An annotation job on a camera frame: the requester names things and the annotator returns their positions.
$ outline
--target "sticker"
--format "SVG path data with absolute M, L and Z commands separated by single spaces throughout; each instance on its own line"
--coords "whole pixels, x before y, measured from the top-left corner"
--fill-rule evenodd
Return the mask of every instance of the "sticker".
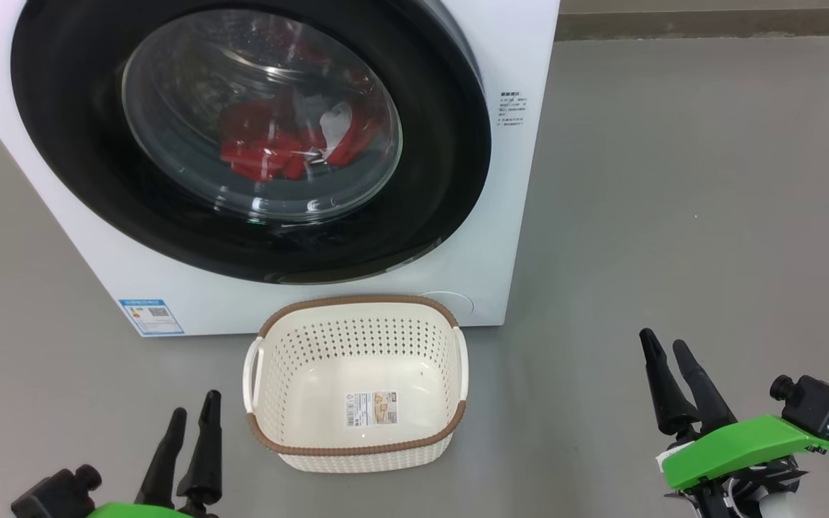
M 118 301 L 143 335 L 183 335 L 184 329 L 162 299 Z
M 500 127 L 522 127 L 527 111 L 527 98 L 521 92 L 501 92 L 497 104 L 497 125 Z
M 398 391 L 362 391 L 345 396 L 349 427 L 399 424 Z
M 682 450 L 689 445 L 693 445 L 693 442 L 684 442 L 682 443 L 682 445 L 674 446 L 674 448 L 666 450 L 666 452 L 661 453 L 661 455 L 655 457 L 655 459 L 658 461 L 658 469 L 661 470 L 662 473 L 664 473 L 664 461 L 666 461 L 668 458 L 674 455 L 674 453 L 677 453 L 679 450 Z

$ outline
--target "wall baseboard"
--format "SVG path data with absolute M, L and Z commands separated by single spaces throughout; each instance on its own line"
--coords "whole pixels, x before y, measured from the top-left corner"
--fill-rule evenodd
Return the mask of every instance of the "wall baseboard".
M 559 14 L 556 42 L 829 36 L 829 9 Z

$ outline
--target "gray floor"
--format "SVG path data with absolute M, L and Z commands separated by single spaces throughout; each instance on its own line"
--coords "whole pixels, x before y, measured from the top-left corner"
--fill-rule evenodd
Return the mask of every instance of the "gray floor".
M 382 475 L 258 445 L 249 338 L 136 337 L 0 145 L 0 516 L 82 462 L 97 501 L 129 501 L 171 410 L 209 388 L 222 518 L 689 516 L 661 498 L 644 325 L 687 338 L 739 417 L 779 410 L 777 374 L 829 381 L 829 39 L 558 44 L 509 321 L 467 334 L 446 455 Z M 806 515 L 828 515 L 829 455 L 800 462 Z

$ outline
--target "basket handle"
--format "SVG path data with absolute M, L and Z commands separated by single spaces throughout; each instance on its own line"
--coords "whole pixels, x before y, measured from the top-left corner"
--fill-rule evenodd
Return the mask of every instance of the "basket handle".
M 245 411 L 249 414 L 254 413 L 254 407 L 258 403 L 258 387 L 261 386 L 261 366 L 264 361 L 264 348 L 261 347 L 264 339 L 257 337 L 251 342 L 251 347 L 248 348 L 248 354 L 245 355 L 245 366 L 243 368 L 243 401 L 245 403 Z M 255 359 L 257 358 L 257 367 L 255 368 L 254 379 L 251 376 L 251 368 L 255 367 Z
M 454 327 L 456 341 L 460 345 L 460 401 L 469 396 L 469 352 L 466 350 L 466 337 L 460 327 Z

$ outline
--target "perforated basket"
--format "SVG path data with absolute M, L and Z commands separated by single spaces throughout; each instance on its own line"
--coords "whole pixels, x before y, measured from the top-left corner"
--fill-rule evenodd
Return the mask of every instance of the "perforated basket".
M 251 430 L 293 468 L 365 473 L 440 457 L 463 419 L 469 358 L 440 303 L 361 296 L 300 302 L 245 357 Z

